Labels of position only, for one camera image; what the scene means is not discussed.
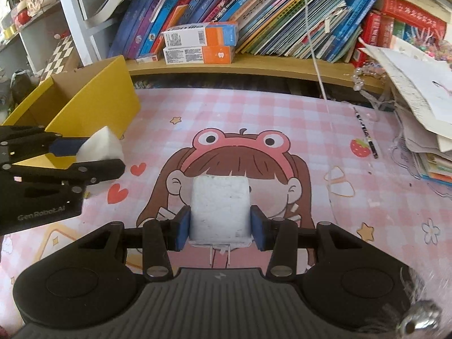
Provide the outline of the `pink cartoon desk mat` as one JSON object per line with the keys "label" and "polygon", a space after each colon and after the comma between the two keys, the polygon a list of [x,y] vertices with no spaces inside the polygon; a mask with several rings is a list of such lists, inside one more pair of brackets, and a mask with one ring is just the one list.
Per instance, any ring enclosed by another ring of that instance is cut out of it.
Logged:
{"label": "pink cartoon desk mat", "polygon": [[[252,204],[272,218],[334,222],[417,269],[429,292],[451,291],[451,199],[388,156],[394,112],[242,90],[151,89],[123,137],[117,181],[92,189],[79,217],[6,236],[1,326],[22,320],[12,298],[32,263],[102,225],[136,227],[190,204],[190,179],[245,176]],[[353,108],[379,154],[374,159]]]}

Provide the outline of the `black patterned pencil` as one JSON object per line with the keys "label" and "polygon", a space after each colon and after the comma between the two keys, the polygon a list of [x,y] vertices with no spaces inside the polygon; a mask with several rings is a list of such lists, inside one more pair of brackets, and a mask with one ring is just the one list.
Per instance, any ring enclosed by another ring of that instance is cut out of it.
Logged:
{"label": "black patterned pencil", "polygon": [[369,145],[369,148],[371,149],[371,153],[372,153],[373,158],[374,159],[378,159],[379,158],[379,154],[378,154],[377,149],[375,147],[375,144],[374,144],[374,142],[373,142],[373,140],[372,140],[372,138],[370,136],[370,133],[369,133],[367,127],[366,127],[366,124],[364,123],[364,121],[363,121],[361,115],[359,114],[358,110],[356,108],[353,108],[353,110],[354,110],[354,113],[355,113],[355,117],[357,118],[357,120],[359,121],[359,123],[361,125],[363,134],[366,137],[366,141],[367,141],[367,143]]}

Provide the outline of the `orange white box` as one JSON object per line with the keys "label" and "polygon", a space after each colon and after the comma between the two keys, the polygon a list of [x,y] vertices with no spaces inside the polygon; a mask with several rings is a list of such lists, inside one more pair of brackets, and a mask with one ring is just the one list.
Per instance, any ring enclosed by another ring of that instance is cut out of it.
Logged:
{"label": "orange white box", "polygon": [[163,49],[166,64],[231,64],[234,47],[203,46]]}
{"label": "orange white box", "polygon": [[235,47],[238,32],[235,21],[191,23],[168,28],[163,37],[166,47]]}

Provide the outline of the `brown leather shoe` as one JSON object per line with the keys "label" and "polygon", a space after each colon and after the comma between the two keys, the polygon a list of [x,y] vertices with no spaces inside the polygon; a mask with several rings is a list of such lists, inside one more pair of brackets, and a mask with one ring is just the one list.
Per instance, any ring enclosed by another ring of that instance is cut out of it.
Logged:
{"label": "brown leather shoe", "polygon": [[39,85],[40,78],[30,70],[17,70],[11,78],[12,99],[16,105],[20,104]]}

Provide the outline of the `white charger plug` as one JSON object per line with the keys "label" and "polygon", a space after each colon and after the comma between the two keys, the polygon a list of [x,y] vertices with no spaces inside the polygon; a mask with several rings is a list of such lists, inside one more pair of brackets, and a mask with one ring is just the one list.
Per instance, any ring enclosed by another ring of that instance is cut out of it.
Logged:
{"label": "white charger plug", "polygon": [[251,196],[245,176],[198,175],[190,179],[189,242],[209,251],[230,253],[252,244]]}

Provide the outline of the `yellow cardboard box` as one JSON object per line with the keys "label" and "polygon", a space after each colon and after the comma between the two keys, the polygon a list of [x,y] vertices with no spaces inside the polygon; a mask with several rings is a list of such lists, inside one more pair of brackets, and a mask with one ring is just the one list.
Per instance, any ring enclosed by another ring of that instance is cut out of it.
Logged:
{"label": "yellow cardboard box", "polygon": [[[2,125],[43,126],[63,137],[91,137],[107,126],[120,140],[140,111],[122,56],[51,75],[19,104]],[[39,155],[20,165],[65,169],[76,155]]]}

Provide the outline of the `red white doll figure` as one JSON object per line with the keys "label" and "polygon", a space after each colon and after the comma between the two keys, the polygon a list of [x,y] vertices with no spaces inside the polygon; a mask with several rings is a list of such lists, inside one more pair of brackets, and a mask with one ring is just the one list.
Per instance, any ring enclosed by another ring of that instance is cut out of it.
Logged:
{"label": "red white doll figure", "polygon": [[20,10],[18,10],[17,15],[15,16],[15,25],[17,28],[22,27],[23,25],[26,25],[31,20],[30,15],[28,15],[28,8],[23,7]]}

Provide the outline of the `wooden chessboard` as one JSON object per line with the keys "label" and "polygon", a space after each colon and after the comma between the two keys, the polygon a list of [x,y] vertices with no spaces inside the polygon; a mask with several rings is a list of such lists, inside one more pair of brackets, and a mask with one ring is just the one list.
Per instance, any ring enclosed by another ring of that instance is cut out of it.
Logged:
{"label": "wooden chessboard", "polygon": [[81,60],[72,36],[66,36],[58,42],[41,74],[40,82],[44,82],[51,75],[77,69],[80,64]]}

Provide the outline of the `stack of papers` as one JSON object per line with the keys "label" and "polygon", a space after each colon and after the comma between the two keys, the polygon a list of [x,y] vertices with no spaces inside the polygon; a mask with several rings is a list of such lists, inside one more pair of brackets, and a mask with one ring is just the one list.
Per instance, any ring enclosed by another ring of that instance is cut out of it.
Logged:
{"label": "stack of papers", "polygon": [[363,44],[360,51],[388,91],[381,99],[360,94],[379,112],[393,109],[399,126],[386,149],[390,160],[451,199],[451,63],[395,36],[388,48]]}

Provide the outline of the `upper orange white box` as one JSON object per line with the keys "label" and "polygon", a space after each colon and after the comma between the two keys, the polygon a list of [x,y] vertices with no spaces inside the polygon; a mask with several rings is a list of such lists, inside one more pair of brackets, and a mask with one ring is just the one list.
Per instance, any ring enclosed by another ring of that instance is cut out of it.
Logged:
{"label": "upper orange white box", "polygon": [[235,21],[191,23],[168,28],[163,37],[166,47],[235,47],[238,32]]}

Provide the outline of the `lower orange white box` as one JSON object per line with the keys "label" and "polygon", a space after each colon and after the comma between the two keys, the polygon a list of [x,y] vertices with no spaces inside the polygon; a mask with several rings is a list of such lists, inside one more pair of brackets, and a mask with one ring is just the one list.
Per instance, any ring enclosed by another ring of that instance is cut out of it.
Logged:
{"label": "lower orange white box", "polygon": [[166,64],[231,64],[234,47],[203,46],[163,49]]}

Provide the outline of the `white sponge block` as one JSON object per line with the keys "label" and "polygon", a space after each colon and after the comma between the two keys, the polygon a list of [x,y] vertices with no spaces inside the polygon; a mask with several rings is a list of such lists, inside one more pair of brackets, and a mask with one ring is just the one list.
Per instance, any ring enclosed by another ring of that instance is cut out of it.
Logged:
{"label": "white sponge block", "polygon": [[77,151],[76,160],[77,162],[95,162],[108,159],[124,161],[124,154],[120,140],[107,126],[104,126],[81,145]]}

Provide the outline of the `wooden bookshelf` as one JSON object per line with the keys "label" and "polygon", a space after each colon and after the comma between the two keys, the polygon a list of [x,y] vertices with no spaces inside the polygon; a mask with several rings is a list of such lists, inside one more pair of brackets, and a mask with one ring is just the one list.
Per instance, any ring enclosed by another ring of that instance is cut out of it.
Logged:
{"label": "wooden bookshelf", "polygon": [[[451,0],[434,0],[445,9],[451,8]],[[73,36],[82,65],[86,66],[104,59],[116,34],[117,22],[109,18],[93,28],[87,28],[88,0],[60,0],[64,15]],[[127,60],[126,66],[131,77],[167,73],[235,73],[271,77],[295,78],[316,81],[314,65],[309,60],[297,60],[286,57],[250,55],[246,50],[256,34],[239,44],[232,64],[177,64],[166,65],[165,60],[138,64],[136,60]]]}

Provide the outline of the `small red white box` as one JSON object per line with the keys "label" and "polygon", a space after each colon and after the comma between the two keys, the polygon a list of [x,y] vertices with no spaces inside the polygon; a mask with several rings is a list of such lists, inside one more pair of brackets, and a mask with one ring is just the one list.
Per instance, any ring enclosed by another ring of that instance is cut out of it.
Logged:
{"label": "small red white box", "polygon": [[136,62],[138,64],[145,64],[145,63],[150,63],[150,62],[157,62],[157,61],[159,61],[161,59],[162,59],[162,53],[148,54],[148,55],[143,56],[143,57],[138,57],[136,59]]}

